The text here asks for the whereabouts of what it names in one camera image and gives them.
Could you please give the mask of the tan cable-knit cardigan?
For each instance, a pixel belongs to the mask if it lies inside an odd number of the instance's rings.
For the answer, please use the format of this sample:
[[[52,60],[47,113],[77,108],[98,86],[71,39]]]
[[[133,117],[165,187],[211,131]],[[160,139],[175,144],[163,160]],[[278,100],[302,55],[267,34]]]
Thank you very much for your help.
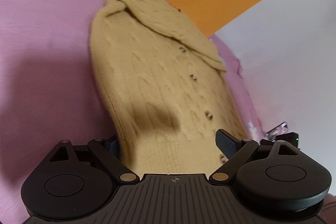
[[[245,138],[217,48],[166,1],[106,0],[90,50],[121,161],[139,176],[211,174],[225,161],[217,130]]]

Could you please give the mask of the pink floral bed sheet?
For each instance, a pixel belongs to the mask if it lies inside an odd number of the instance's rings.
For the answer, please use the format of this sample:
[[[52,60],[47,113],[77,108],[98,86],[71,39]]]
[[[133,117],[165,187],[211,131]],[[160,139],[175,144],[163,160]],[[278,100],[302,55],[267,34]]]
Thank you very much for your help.
[[[1,223],[28,218],[21,186],[58,141],[114,132],[88,46],[104,2],[1,0]]]

